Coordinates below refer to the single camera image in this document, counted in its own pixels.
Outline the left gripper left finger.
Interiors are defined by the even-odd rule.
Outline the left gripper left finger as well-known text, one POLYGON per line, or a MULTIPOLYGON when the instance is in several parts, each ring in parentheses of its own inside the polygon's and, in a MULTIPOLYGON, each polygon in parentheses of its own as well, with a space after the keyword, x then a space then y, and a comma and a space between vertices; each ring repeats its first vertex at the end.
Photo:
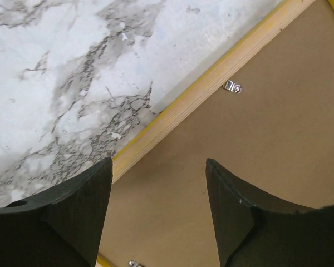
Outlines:
POLYGON ((0 207, 0 266, 95 266, 112 185, 112 159, 0 207))

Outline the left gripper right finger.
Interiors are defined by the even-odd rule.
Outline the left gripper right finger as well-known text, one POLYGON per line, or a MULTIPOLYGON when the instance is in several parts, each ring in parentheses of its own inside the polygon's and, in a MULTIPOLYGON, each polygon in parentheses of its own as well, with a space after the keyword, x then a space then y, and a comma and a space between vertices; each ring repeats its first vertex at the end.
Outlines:
POLYGON ((205 174, 221 266, 334 266, 334 205, 280 199, 214 159, 205 174))

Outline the yellow picture frame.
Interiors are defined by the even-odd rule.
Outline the yellow picture frame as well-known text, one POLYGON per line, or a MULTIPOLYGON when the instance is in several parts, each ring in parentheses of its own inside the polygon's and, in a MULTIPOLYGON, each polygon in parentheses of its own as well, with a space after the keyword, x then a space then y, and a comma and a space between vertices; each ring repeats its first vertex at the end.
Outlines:
POLYGON ((334 204, 334 12, 313 2, 114 183, 100 253, 115 266, 218 266, 205 162, 312 208, 334 204))

